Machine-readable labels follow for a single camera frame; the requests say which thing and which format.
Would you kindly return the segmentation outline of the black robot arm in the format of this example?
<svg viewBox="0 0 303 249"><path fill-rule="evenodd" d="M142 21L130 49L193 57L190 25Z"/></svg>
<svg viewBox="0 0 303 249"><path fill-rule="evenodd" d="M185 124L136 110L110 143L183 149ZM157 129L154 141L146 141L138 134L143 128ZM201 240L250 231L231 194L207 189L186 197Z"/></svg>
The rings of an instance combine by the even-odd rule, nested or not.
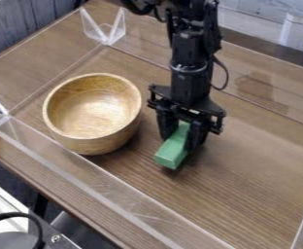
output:
<svg viewBox="0 0 303 249"><path fill-rule="evenodd" d="M169 139L178 123L189 123L183 148L195 150L207 134L223 131L226 110L213 101L210 91L215 53L222 48L218 24L219 0L121 0L137 15L153 14L167 26L173 56L171 83L150 85L147 106L157 112L161 137Z"/></svg>

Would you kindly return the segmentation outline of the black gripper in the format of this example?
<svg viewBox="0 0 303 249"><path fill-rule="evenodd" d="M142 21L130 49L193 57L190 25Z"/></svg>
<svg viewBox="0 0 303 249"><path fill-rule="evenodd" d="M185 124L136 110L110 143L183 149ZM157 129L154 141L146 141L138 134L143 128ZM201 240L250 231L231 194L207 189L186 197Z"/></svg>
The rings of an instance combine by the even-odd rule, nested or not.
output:
<svg viewBox="0 0 303 249"><path fill-rule="evenodd" d="M201 67L171 67L171 84L151 84L147 106L157 112L159 134L167 140L178 122L189 123L185 149L194 151L206 141L209 132L219 134L223 129L226 110L210 97L214 64Z"/></svg>

